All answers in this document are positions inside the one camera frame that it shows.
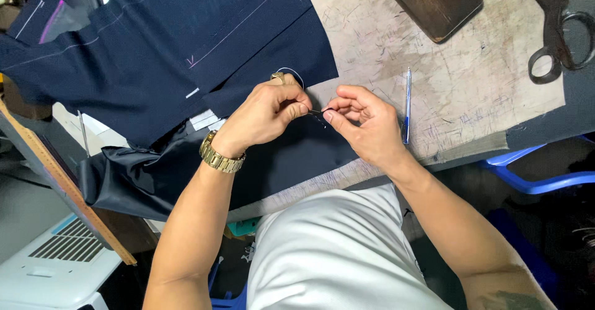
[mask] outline man's right hand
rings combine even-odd
[[[403,145],[397,111],[366,87],[341,85],[338,98],[332,99],[323,111],[327,120],[366,162],[384,172],[409,152]],[[359,127],[349,120],[359,121]]]

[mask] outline hand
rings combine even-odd
[[[401,138],[397,111],[366,87],[341,85],[338,98],[332,99],[323,111],[329,122],[363,160],[386,169],[408,154]],[[359,121],[361,126],[349,120]]]
[[[256,144],[279,137],[287,124],[312,109],[312,102],[293,75],[258,84],[248,98],[227,119],[211,146],[227,158],[236,158]]]

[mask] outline ruler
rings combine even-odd
[[[74,184],[72,179],[68,177],[67,173],[48,151],[48,148],[43,144],[39,137],[37,137],[33,131],[23,127],[17,120],[15,120],[14,117],[12,117],[12,115],[8,112],[8,109],[6,108],[6,105],[3,101],[0,101],[0,112],[2,112],[4,117],[6,117],[8,122],[25,141],[27,146],[31,148],[31,151],[33,151],[35,156],[37,156],[37,158],[41,161],[50,177],[56,181],[58,187],[69,196],[70,200],[77,206],[78,210],[90,222],[91,225],[88,226],[91,226],[93,229],[97,230],[99,234],[101,234],[105,241],[114,249],[116,253],[118,253],[125,264],[136,264],[136,260],[132,254],[130,254],[130,252],[124,248],[112,231],[108,229],[107,225],[105,225],[99,216],[95,214],[93,209],[91,209],[91,207],[85,203],[83,195],[81,194],[78,187]]]

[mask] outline scissors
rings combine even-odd
[[[542,85],[550,83],[562,74],[562,65],[573,71],[585,67],[595,56],[595,19],[586,12],[568,12],[568,0],[536,0],[545,13],[543,26],[543,48],[540,48],[529,58],[529,78],[533,83]],[[590,43],[588,54],[580,63],[575,63],[570,49],[564,41],[563,26],[569,20],[578,20],[588,30]],[[544,76],[533,75],[533,65],[543,57],[552,58],[552,68]]]

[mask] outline forearm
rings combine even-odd
[[[406,153],[386,170],[459,277],[522,268],[517,252],[470,204]]]
[[[206,281],[221,245],[233,178],[201,162],[165,224],[151,282],[188,277]]]

